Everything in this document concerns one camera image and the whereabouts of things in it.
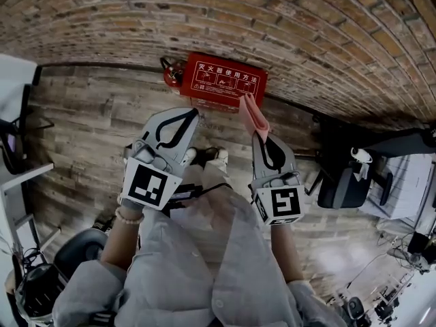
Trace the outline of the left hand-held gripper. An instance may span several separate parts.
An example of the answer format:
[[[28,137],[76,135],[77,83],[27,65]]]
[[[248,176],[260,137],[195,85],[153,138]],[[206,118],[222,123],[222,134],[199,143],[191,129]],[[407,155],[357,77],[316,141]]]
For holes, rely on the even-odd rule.
[[[134,141],[127,154],[120,194],[123,206],[139,211],[144,207],[164,209],[182,182],[184,167],[180,162],[198,121],[198,110],[188,107],[171,108],[150,117],[143,140]]]

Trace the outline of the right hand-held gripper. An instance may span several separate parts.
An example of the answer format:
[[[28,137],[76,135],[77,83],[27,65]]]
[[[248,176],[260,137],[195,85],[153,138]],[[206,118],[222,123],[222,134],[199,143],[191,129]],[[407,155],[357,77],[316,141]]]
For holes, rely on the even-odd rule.
[[[252,135],[254,180],[252,200],[265,225],[284,225],[305,215],[305,187],[300,183],[293,150],[280,138],[269,135],[266,144]]]

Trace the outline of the pink wiping cloth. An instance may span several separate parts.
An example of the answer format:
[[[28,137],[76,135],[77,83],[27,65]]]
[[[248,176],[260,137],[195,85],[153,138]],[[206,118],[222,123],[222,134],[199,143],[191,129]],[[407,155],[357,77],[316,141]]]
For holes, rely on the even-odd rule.
[[[238,113],[248,133],[251,136],[257,133],[261,141],[266,144],[270,124],[262,114],[252,95],[240,97]]]

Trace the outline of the red fire extinguisher box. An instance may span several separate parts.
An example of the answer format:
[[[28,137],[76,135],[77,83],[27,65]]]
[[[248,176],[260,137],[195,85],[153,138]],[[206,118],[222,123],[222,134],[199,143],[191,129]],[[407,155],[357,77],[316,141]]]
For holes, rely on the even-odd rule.
[[[240,98],[249,95],[261,106],[268,72],[239,61],[193,52],[188,56],[180,95],[194,106],[237,112]]]

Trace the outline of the person's right forearm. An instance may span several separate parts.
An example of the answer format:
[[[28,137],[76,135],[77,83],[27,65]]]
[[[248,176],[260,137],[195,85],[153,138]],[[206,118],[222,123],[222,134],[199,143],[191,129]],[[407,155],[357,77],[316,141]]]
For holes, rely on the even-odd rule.
[[[271,227],[271,248],[286,283],[304,279],[293,231],[288,224]]]

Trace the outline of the person's left forearm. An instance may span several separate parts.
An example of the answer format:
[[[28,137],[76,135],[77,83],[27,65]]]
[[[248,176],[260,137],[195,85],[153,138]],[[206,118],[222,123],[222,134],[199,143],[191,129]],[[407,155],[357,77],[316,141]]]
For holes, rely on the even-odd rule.
[[[127,270],[136,254],[143,213],[124,206],[116,209],[116,219],[102,252],[101,261]]]

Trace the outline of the red fire extinguisher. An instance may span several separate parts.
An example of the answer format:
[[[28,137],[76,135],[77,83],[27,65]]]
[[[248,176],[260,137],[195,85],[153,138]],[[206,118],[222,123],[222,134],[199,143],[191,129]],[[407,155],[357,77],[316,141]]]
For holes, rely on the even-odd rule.
[[[161,57],[159,61],[164,72],[164,82],[170,87],[173,93],[179,95],[187,62],[184,60],[176,60],[171,63],[165,57]]]

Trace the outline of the person's white trousers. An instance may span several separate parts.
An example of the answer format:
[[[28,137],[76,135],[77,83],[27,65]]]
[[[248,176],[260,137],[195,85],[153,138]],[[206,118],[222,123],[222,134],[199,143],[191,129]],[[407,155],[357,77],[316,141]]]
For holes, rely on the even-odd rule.
[[[202,186],[202,192],[196,198],[221,194],[226,196],[234,192],[224,163],[217,159],[207,161],[204,167],[198,164],[186,167],[183,184],[189,183]]]

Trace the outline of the black battery pack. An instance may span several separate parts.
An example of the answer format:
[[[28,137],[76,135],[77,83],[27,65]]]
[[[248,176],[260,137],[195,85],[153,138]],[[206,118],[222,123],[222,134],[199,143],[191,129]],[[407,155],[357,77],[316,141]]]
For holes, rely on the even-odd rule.
[[[169,202],[181,202],[184,200],[190,200],[192,198],[198,197],[201,192],[201,185],[195,185],[193,183],[179,185],[169,199]]]

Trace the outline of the grey black swivel chair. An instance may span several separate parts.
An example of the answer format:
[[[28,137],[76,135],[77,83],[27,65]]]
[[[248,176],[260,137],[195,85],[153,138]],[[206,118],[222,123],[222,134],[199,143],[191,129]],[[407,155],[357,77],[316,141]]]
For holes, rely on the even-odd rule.
[[[83,262],[101,257],[108,236],[95,228],[85,229],[69,239],[54,257],[54,265],[63,278],[69,281]]]

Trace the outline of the white desk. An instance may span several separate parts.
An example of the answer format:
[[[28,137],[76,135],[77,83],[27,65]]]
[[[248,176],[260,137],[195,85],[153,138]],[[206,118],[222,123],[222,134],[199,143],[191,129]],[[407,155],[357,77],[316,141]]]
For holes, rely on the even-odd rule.
[[[52,162],[45,163],[21,174],[11,175],[6,181],[0,181],[0,239],[11,252],[22,253],[22,245],[17,231],[21,223],[26,223],[27,220],[26,217],[23,217],[23,221],[15,221],[12,214],[7,211],[8,206],[11,205],[11,201],[7,200],[7,193],[11,189],[21,186],[24,182],[52,170],[54,166]]]

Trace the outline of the black monitor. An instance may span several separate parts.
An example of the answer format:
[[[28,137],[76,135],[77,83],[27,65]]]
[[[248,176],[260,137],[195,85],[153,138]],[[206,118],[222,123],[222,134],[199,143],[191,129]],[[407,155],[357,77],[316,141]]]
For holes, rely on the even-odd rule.
[[[0,119],[0,149],[4,164],[11,174],[21,174],[25,171],[24,136],[13,122],[3,119]]]

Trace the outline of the black equipment box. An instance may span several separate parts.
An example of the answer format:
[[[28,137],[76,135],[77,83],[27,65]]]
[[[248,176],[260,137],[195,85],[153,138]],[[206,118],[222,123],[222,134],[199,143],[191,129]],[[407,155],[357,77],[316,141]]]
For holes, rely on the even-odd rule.
[[[422,255],[429,244],[430,238],[424,234],[414,232],[407,246],[407,252],[410,254]]]

